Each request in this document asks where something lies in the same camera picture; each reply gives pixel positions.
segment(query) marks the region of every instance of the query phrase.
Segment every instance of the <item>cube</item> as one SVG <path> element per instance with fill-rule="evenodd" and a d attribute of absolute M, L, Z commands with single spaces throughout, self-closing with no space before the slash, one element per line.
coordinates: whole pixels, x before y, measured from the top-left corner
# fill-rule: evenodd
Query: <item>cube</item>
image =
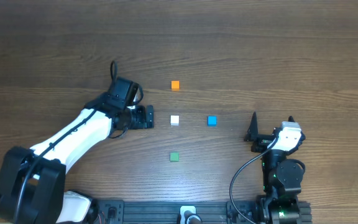
<path fill-rule="evenodd" d="M 169 160 L 171 162 L 179 162 L 179 153 L 178 152 L 171 152 Z"/>
<path fill-rule="evenodd" d="M 179 116 L 171 115 L 171 125 L 179 126 Z"/>
<path fill-rule="evenodd" d="M 208 126 L 216 126 L 216 116 L 208 116 Z"/>
<path fill-rule="evenodd" d="M 180 82 L 179 81 L 172 81 L 171 82 L 171 89 L 172 89 L 172 91 L 179 91 L 180 90 Z"/>

